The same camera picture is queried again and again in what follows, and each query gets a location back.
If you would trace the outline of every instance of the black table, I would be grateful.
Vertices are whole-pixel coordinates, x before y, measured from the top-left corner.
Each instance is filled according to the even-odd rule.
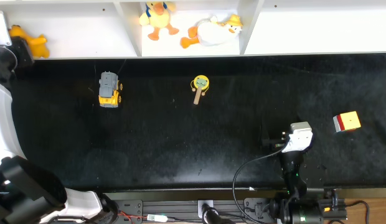
[[[104,71],[124,84],[120,109],[98,105]],[[196,106],[189,83],[200,74],[210,89]],[[17,77],[23,151],[70,188],[229,188],[241,164],[269,153],[261,124],[272,136],[297,121],[313,129],[306,159],[327,169],[326,187],[386,187],[386,54],[45,60]],[[335,134],[332,117],[348,111],[362,127]],[[282,187],[278,159],[237,182]]]

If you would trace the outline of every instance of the rubik's cube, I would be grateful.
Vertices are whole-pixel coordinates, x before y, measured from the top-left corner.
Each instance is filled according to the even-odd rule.
[[[333,120],[337,132],[355,130],[361,127],[356,111],[339,114],[333,117]]]

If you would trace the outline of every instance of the yellow hat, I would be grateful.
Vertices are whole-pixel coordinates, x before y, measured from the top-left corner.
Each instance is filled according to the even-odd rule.
[[[230,16],[230,19],[226,22],[226,24],[229,24],[232,26],[243,26],[243,24],[240,22],[240,16],[235,14]]]

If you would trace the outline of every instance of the yellow truck cab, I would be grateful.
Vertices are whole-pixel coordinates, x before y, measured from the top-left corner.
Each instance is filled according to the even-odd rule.
[[[99,104],[105,108],[117,108],[121,103],[123,84],[118,75],[112,72],[102,72],[99,80]]]

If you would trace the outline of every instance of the blue vest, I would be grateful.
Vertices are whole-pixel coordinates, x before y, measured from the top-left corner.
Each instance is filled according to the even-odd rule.
[[[167,9],[167,4],[165,2],[162,2],[162,6],[164,6],[164,8]],[[151,15],[150,15],[149,10],[150,10],[150,8],[149,8],[148,4],[146,3],[146,15],[150,18]]]

